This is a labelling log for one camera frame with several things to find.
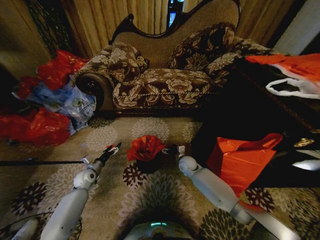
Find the floral upholstery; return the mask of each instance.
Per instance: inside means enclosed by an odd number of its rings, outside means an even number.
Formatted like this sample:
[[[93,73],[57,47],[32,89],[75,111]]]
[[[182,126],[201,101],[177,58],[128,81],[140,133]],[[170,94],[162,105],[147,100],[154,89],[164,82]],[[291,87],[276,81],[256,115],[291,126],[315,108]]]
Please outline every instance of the floral upholstery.
[[[119,82],[113,98],[120,109],[198,108],[218,88],[219,83],[202,71],[147,69],[130,85]]]
[[[175,47],[168,67],[202,71],[208,63],[228,51],[235,29],[231,23],[221,22],[193,33]]]
[[[122,42],[113,44],[108,68],[120,83],[131,82],[142,74],[148,65],[149,61],[145,60],[134,46]]]
[[[232,80],[235,59],[275,53],[252,40],[234,37],[234,27],[222,23],[179,44],[169,60],[170,68],[146,70],[149,62],[138,50],[115,43],[93,57],[73,81],[85,73],[104,77],[112,88],[109,102],[119,110],[198,108]]]

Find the white plastic bag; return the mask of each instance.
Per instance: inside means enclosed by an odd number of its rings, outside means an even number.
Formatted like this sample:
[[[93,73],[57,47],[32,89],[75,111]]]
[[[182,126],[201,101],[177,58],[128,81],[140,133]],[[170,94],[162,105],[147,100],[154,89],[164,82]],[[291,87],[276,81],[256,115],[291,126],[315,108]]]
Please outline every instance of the white plastic bag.
[[[285,82],[291,86],[299,88],[299,91],[287,91],[287,90],[278,91],[272,87],[273,85],[282,84]],[[319,87],[308,80],[297,80],[297,79],[288,77],[285,79],[272,81],[268,83],[268,85],[265,88],[270,93],[278,96],[284,96],[284,97],[296,96],[296,97],[307,98],[307,99],[320,99]]]

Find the floral rug pattern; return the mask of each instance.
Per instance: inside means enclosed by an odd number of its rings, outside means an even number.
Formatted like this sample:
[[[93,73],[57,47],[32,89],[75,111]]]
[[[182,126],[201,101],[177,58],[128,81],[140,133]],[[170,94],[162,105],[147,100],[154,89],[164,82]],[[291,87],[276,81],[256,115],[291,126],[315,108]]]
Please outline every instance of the floral rug pattern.
[[[145,174],[127,160],[134,138],[151,134],[166,144],[189,143],[201,124],[190,117],[97,118],[62,145],[32,147],[0,142],[0,152],[8,161],[28,157],[76,161],[84,156],[93,161],[107,145],[122,142],[120,151],[107,161],[97,185],[89,191],[72,240],[121,239],[134,225],[156,220],[176,222],[195,239],[251,239],[254,222],[242,225],[215,208],[179,171],[176,162],[166,162],[155,173]],[[53,210],[84,168],[83,164],[0,167],[0,239],[11,239],[33,216],[40,221],[34,239],[40,239]],[[319,195],[318,188],[251,188],[240,199],[261,207],[303,239],[317,240]]]

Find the black table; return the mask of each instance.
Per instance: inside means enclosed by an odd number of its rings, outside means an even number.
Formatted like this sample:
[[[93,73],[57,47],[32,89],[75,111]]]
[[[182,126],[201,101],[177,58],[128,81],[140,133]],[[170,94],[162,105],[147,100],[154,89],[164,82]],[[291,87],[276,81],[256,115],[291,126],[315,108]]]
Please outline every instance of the black table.
[[[244,59],[235,62],[223,92],[203,110],[202,127],[192,141],[194,156],[202,166],[217,137],[257,141],[280,133],[283,140],[273,149],[287,152],[288,159],[271,160],[252,187],[320,187],[319,171],[296,168],[292,166],[296,160],[290,158],[301,138],[315,142],[299,149],[320,149],[320,101],[276,96],[265,89],[269,82],[283,78],[274,67]]]

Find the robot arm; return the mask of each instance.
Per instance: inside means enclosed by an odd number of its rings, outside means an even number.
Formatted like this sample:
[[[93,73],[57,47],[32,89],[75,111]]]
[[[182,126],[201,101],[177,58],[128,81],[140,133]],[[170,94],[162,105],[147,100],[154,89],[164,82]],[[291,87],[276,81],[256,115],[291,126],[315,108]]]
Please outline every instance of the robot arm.
[[[254,218],[280,240],[301,238],[262,208],[254,210],[239,203],[232,188],[207,168],[202,168],[191,156],[179,160],[179,169],[194,186],[217,208],[227,211],[236,220],[248,224]]]
[[[89,197],[89,189],[96,184],[99,174],[110,156],[118,152],[121,143],[110,146],[87,169],[73,179],[72,190],[63,196],[45,225],[41,240],[67,240],[76,228]]]

